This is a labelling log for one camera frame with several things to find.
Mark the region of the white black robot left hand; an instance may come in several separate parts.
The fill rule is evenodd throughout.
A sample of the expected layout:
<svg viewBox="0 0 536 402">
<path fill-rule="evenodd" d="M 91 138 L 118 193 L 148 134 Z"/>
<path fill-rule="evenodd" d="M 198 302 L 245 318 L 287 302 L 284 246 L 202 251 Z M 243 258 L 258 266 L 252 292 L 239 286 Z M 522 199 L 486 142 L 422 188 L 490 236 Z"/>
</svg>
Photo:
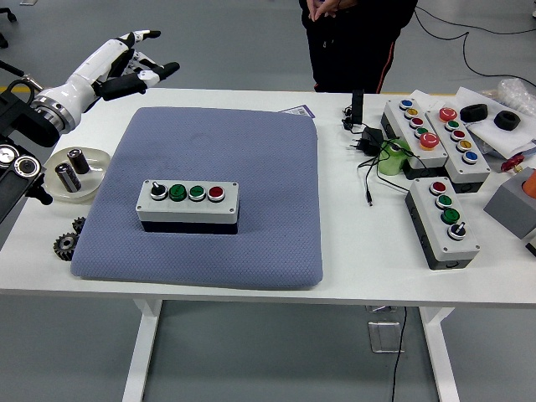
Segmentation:
<svg viewBox="0 0 536 402">
<path fill-rule="evenodd" d="M 143 29 L 106 41 L 63 85 L 44 90 L 38 99 L 58 116 L 62 131 L 72 131 L 97 101 L 145 93 L 180 69 L 177 62 L 158 64 L 135 50 L 137 43 L 160 35 L 158 30 Z"/>
</svg>

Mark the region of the person's right hand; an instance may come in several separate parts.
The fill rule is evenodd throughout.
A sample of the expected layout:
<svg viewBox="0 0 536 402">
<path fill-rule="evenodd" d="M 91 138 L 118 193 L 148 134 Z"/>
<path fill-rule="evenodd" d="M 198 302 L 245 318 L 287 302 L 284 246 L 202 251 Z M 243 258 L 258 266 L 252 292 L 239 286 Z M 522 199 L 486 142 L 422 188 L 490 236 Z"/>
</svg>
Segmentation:
<svg viewBox="0 0 536 402">
<path fill-rule="evenodd" d="M 309 18 L 312 21 L 317 21 L 326 12 L 327 6 L 327 1 L 307 0 Z"/>
</svg>

